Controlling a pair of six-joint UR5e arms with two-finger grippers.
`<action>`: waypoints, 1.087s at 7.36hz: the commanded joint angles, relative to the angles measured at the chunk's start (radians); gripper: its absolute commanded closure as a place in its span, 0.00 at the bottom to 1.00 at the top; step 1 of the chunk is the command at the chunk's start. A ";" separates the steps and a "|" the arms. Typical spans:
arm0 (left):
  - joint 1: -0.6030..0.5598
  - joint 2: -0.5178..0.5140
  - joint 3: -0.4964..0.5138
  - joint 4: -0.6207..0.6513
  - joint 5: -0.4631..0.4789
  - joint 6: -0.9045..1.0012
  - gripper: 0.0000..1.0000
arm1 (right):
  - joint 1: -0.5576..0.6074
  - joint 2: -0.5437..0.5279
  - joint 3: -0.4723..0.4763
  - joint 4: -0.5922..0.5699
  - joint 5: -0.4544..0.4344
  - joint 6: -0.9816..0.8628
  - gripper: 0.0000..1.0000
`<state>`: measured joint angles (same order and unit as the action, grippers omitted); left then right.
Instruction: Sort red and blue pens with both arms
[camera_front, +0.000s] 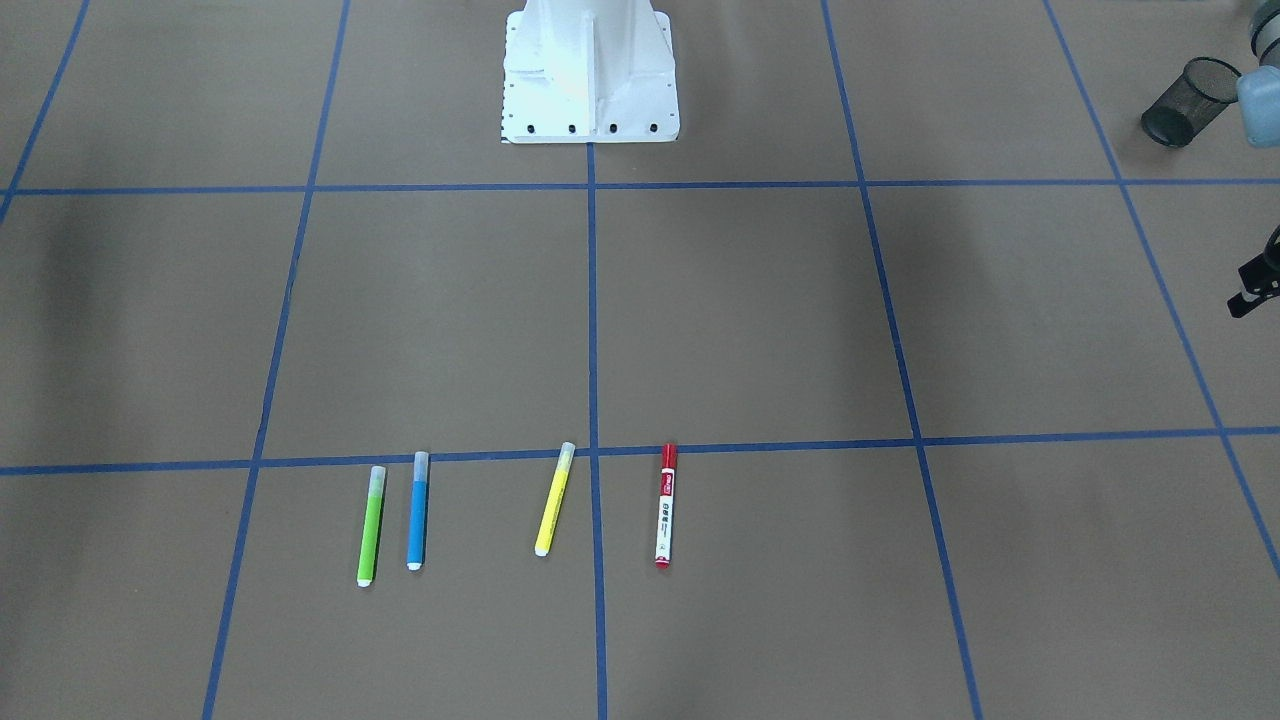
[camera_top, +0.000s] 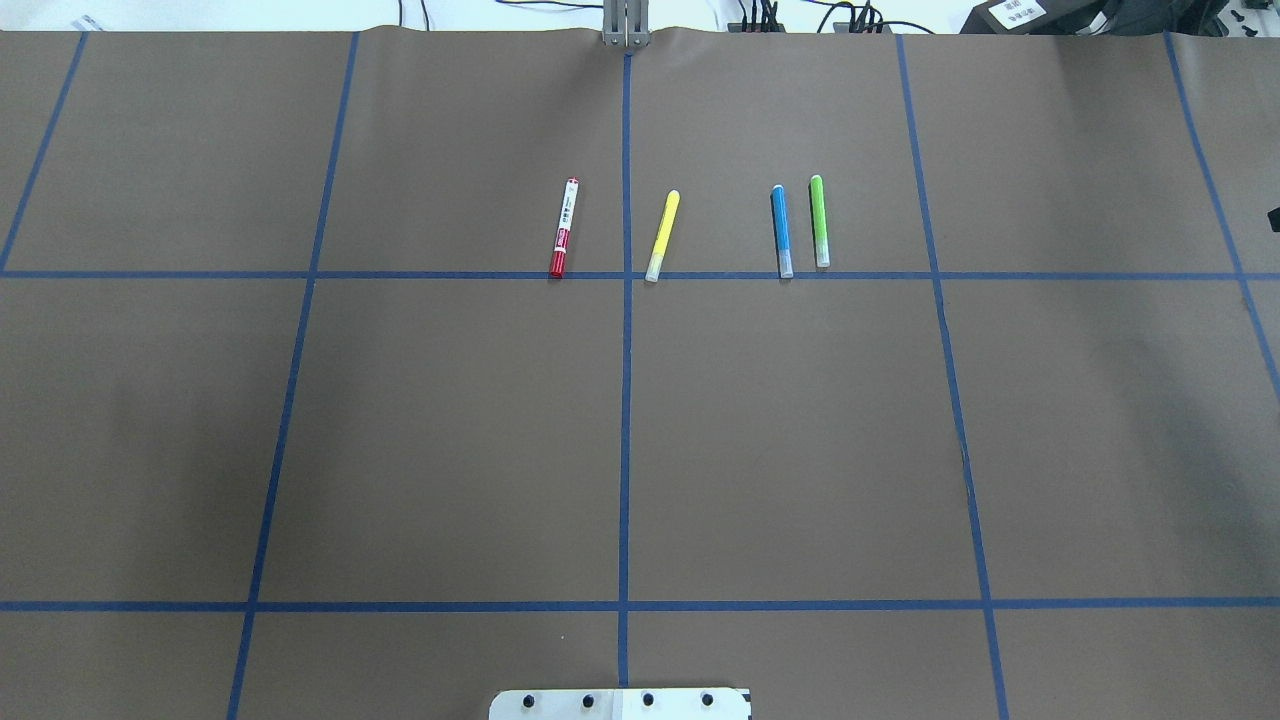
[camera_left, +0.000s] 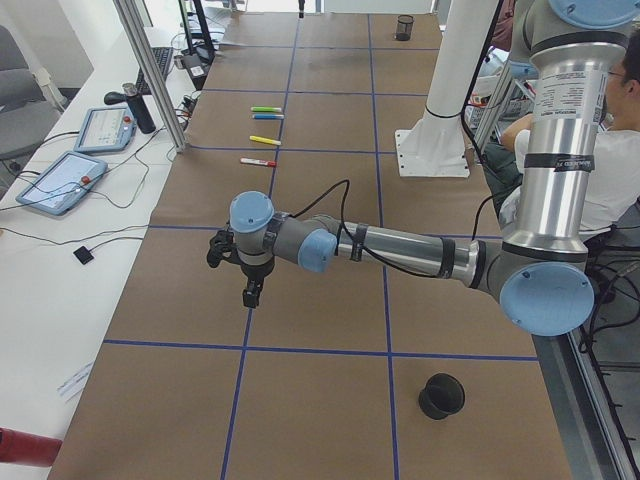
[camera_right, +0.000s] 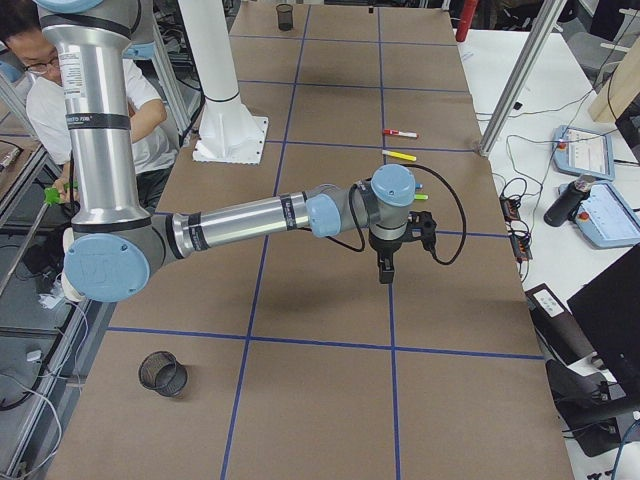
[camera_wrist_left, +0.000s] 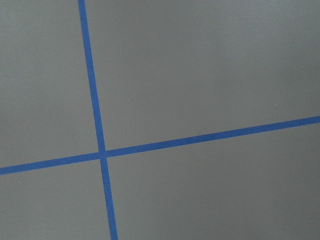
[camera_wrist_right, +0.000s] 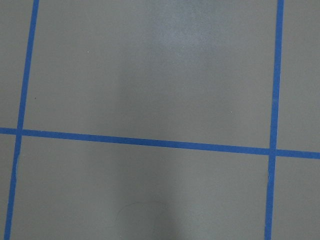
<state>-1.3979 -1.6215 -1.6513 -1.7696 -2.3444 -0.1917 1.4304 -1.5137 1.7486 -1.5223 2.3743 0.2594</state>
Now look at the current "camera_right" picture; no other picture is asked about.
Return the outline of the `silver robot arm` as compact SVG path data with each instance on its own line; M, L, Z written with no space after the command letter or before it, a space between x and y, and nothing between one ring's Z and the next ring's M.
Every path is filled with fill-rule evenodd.
M393 254L415 239L415 179L379 168L349 189L330 185L210 213L150 214L138 201L123 59L153 52L147 1L42 1L43 33L57 49L80 209L64 235L61 284L72 301L118 302L161 267L219 245L309 228L329 237L365 228L379 278L393 279Z

